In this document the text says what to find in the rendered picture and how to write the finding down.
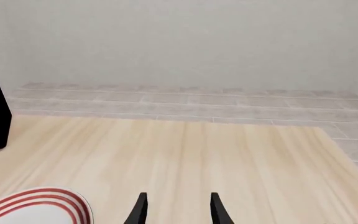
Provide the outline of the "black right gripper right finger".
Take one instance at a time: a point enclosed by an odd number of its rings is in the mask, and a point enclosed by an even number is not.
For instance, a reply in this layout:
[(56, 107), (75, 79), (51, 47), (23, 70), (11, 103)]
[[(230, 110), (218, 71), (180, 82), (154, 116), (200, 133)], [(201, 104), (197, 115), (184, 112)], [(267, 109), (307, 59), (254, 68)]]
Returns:
[(216, 192), (211, 193), (210, 210), (213, 224), (234, 224)]

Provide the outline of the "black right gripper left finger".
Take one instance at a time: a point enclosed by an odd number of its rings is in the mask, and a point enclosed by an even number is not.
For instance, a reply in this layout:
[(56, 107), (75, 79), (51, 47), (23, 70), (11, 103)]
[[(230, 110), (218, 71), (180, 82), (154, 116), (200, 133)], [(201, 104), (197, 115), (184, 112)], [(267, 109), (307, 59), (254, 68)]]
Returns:
[(124, 224), (145, 224), (147, 219), (147, 210), (147, 193), (141, 192)]

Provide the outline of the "white plate with red rings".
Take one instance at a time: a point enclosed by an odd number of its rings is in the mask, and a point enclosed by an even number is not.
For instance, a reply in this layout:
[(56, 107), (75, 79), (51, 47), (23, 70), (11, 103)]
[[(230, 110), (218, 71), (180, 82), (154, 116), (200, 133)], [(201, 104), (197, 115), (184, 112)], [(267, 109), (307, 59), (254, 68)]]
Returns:
[(94, 218), (78, 192), (39, 187), (1, 198), (0, 224), (94, 224)]

